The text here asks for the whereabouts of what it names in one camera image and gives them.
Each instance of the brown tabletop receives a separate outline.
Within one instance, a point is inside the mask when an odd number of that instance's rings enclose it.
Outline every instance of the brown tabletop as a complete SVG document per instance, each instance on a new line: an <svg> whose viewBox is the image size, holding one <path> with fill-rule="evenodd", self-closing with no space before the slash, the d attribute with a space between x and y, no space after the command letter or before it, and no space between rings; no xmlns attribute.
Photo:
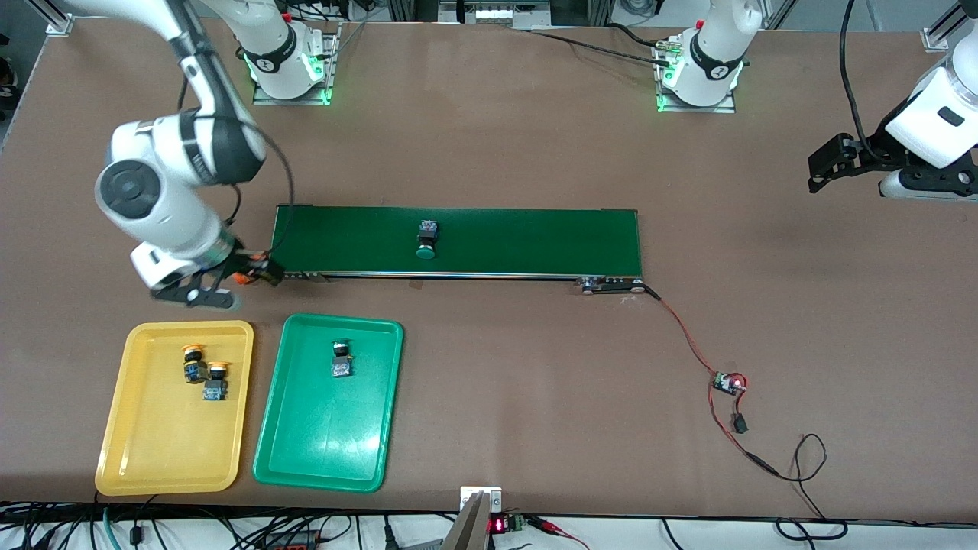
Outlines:
<svg viewBox="0 0 978 550"><path fill-rule="evenodd" d="M208 28L234 61L231 33ZM644 53L610 30L572 34ZM251 111L302 203L636 208L646 280L718 369L750 378L744 445L786 471L799 436L820 434L828 464L806 487L830 516L975 521L978 210L882 200L876 175L808 194L807 156L852 131L836 46L762 32L738 113L679 115L655 111L642 64L495 26L371 24L343 52L334 105ZM914 34L853 34L850 57L867 130L937 61ZM811 515L714 425L706 373L648 297L345 280L242 288L236 313L150 301L136 243L92 189L115 127L173 113L179 87L169 48L131 23L80 21L43 53L0 157L0 499L91 499L134 326L240 318L257 347L238 480L163 501L447 510L482 483L550 513ZM204 194L232 206L228 190ZM246 243L267 245L285 197L270 157L244 186ZM251 476L282 325L299 311L405 328L377 493Z"/></svg>

